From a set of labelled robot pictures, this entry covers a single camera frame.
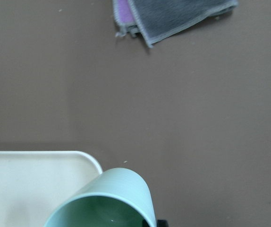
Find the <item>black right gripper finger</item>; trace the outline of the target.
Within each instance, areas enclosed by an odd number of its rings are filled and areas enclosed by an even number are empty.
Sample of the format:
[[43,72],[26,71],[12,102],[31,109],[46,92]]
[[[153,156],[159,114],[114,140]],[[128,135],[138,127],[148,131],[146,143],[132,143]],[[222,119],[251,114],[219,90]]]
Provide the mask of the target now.
[[165,219],[158,219],[157,227],[168,227],[168,221]]

